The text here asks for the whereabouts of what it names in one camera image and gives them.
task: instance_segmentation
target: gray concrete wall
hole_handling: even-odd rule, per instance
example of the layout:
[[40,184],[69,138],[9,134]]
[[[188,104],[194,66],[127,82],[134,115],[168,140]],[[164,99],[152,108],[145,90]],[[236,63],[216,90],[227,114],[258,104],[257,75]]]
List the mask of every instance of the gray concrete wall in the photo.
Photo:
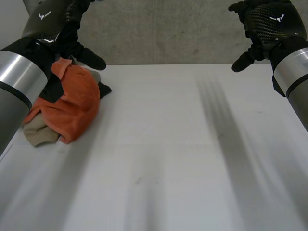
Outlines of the gray concrete wall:
[[[95,2],[78,34],[108,64],[231,64],[251,45],[238,16],[228,11],[236,1]],[[308,1],[293,3],[307,28]]]
[[20,38],[28,17],[22,0],[0,0],[0,49]]

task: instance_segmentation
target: pile of clothes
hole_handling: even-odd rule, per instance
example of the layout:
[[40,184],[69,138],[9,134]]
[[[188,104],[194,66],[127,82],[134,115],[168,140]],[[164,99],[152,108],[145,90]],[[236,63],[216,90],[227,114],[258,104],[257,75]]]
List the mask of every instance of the pile of clothes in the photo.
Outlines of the pile of clothes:
[[24,120],[24,135],[34,147],[39,144],[75,141],[96,117],[100,99],[111,92],[100,74],[61,58],[52,65],[61,80],[64,95],[50,103],[38,98]]

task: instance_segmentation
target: orange towel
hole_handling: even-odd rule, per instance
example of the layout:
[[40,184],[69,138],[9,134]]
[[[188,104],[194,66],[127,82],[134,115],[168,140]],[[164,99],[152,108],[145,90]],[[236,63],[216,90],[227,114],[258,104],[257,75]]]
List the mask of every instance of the orange towel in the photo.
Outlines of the orange towel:
[[89,71],[61,58],[52,72],[61,80],[64,95],[50,103],[38,98],[24,120],[30,122],[40,111],[48,127],[60,133],[60,141],[75,141],[92,123],[100,106],[100,90]]

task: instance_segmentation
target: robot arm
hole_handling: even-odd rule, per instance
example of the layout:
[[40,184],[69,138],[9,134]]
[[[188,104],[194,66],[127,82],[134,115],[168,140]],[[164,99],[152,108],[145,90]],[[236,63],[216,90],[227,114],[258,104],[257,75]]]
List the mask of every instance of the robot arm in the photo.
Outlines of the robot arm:
[[286,97],[308,131],[308,42],[305,26],[288,0],[246,0],[229,7],[253,45],[232,66],[235,72],[269,59],[274,89]]
[[94,0],[46,0],[31,14],[22,38],[0,51],[0,155],[38,96],[56,102],[63,95],[51,66],[74,56],[104,70],[105,61],[78,42],[83,13]]

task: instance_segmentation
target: black robotic glove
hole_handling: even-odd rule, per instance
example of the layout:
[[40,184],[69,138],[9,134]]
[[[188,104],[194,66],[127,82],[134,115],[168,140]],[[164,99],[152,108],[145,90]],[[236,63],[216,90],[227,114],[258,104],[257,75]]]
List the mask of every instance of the black robotic glove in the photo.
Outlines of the black robotic glove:
[[233,64],[234,72],[243,71],[255,60],[270,59],[273,62],[272,50],[289,38],[297,37],[299,42],[307,39],[303,21],[295,6],[288,0],[246,0],[233,4],[229,11],[239,15],[246,37],[253,43]]
[[82,15],[95,0],[45,0],[30,15],[22,37],[47,46],[55,55],[78,61],[97,70],[106,68],[105,61],[78,42]]

